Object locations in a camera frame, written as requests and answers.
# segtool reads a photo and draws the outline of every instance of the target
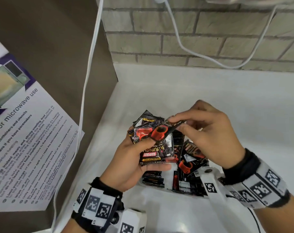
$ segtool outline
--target wrist strap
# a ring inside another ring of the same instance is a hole
[[[290,200],[285,181],[253,152],[225,173],[225,188],[249,208],[279,208]]]
[[[89,233],[105,232],[116,211],[123,211],[122,192],[97,177],[84,187],[74,204],[71,217]]]

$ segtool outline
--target printed notice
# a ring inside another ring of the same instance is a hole
[[[19,69],[0,63],[0,211],[39,211],[75,153],[78,125]]]

